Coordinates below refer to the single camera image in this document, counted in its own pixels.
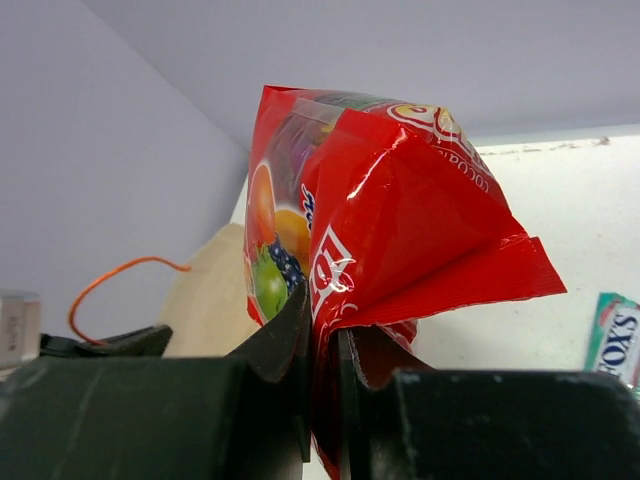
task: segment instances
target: green and white package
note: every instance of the green and white package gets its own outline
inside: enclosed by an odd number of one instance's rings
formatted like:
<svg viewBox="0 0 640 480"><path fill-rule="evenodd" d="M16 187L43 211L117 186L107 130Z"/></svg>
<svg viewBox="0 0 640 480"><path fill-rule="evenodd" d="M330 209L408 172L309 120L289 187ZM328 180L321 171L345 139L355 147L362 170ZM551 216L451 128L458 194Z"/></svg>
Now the green and white package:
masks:
<svg viewBox="0 0 640 480"><path fill-rule="evenodd" d="M633 389L640 400L640 305L617 293L601 293L585 370L604 372Z"/></svg>

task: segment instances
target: candy bag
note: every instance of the candy bag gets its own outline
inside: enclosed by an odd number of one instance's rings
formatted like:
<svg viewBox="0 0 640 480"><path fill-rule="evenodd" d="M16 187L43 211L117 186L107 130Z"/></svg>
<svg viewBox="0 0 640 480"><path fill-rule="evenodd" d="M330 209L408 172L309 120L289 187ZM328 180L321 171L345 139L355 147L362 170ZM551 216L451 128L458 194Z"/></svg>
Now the candy bag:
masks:
<svg viewBox="0 0 640 480"><path fill-rule="evenodd" d="M265 87L249 162L248 309L264 324L308 281L312 422L334 478L331 332L379 325L409 348L418 318L565 291L444 108Z"/></svg>

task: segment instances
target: small candy package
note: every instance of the small candy package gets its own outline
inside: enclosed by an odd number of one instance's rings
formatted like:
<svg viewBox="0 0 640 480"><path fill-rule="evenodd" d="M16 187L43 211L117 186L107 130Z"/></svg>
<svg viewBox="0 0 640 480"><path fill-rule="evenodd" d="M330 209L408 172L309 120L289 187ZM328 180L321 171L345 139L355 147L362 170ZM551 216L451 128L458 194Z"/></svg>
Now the small candy package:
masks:
<svg viewBox="0 0 640 480"><path fill-rule="evenodd" d="M593 319L585 370L605 372L629 386L640 400L640 305L601 293Z"/></svg>
<svg viewBox="0 0 640 480"><path fill-rule="evenodd" d="M339 421L331 332L378 325L405 348L416 319L564 292L542 244L444 108L265 87L249 165L248 309L261 324L309 283L313 429L332 476Z"/></svg>

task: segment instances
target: white surface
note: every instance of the white surface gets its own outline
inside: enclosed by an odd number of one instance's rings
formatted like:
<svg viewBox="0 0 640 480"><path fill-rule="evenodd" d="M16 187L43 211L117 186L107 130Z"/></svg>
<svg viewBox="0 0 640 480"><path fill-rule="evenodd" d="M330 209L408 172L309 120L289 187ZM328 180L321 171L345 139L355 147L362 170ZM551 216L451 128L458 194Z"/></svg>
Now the white surface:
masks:
<svg viewBox="0 0 640 480"><path fill-rule="evenodd" d="M264 83L445 105L470 137L640 122L637 0L83 0L248 148Z"/></svg>
<svg viewBox="0 0 640 480"><path fill-rule="evenodd" d="M84 4L0 2L0 288L38 292L43 330L120 263L186 261L227 223L246 151ZM88 334L153 323L174 278L138 267L80 308Z"/></svg>
<svg viewBox="0 0 640 480"><path fill-rule="evenodd" d="M441 369L581 369L598 293L640 301L640 136L479 151L569 292L424 319L415 351ZM243 223L243 208L232 221ZM316 458L304 478L327 478Z"/></svg>

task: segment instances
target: silver metal device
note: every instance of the silver metal device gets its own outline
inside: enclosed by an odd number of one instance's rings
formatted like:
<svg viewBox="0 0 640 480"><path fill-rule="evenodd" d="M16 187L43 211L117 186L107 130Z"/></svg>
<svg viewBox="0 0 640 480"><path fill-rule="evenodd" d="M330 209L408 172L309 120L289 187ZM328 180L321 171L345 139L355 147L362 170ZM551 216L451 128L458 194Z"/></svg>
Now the silver metal device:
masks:
<svg viewBox="0 0 640 480"><path fill-rule="evenodd" d="M0 370L18 367L40 353L40 298L0 290Z"/></svg>

